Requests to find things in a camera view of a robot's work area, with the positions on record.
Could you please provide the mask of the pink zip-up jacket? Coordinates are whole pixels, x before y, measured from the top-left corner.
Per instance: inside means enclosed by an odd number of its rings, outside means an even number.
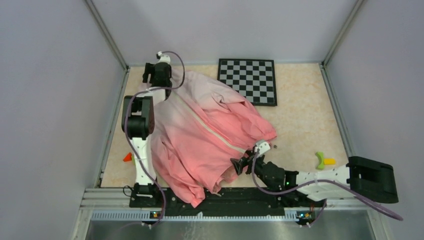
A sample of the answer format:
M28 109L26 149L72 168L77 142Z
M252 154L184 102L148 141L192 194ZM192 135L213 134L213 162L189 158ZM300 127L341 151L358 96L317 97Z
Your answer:
M221 190L237 174L231 159L241 158L277 132L242 95L195 71L172 70L177 86L155 104L151 135L155 171L183 202L197 207L205 192Z

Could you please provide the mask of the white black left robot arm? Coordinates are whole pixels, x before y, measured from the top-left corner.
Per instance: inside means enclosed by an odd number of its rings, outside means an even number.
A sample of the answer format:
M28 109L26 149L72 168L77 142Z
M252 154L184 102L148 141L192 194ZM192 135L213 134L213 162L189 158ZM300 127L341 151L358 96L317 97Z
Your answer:
M157 175L152 161L151 138L155 129L154 106L165 101L172 90L172 68L169 63L147 63L142 82L147 88L123 99L121 128L132 149L135 184L131 197L141 197L149 207L160 202L155 188Z

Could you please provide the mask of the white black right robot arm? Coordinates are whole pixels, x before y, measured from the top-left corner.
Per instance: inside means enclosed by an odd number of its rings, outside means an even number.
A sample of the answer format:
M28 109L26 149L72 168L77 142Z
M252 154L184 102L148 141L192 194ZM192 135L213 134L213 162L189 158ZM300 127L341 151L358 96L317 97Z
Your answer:
M348 163L330 170L317 172L288 171L264 156L253 156L230 162L238 175L254 173L265 184L265 190L287 194L294 190L293 200L299 206L324 199L367 198L382 204L398 203L394 168L386 163L360 156L351 156Z

